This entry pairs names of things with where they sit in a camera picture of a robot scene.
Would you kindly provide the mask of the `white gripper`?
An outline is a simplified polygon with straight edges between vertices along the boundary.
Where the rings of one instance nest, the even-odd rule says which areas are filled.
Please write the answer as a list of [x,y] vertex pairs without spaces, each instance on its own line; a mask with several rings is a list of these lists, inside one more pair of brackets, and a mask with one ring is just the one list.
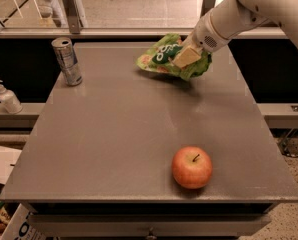
[[184,47],[175,56],[172,63],[179,68],[186,67],[201,58],[202,50],[213,53],[228,43],[228,39],[217,33],[212,24],[211,12],[207,12],[183,41]]

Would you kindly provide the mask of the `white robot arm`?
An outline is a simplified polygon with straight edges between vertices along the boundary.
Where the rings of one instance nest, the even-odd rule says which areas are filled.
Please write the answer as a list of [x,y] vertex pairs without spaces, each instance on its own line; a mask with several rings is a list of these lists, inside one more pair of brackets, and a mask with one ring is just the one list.
[[298,0],[223,0],[199,19],[172,63],[186,67],[266,22],[279,26],[298,49]]

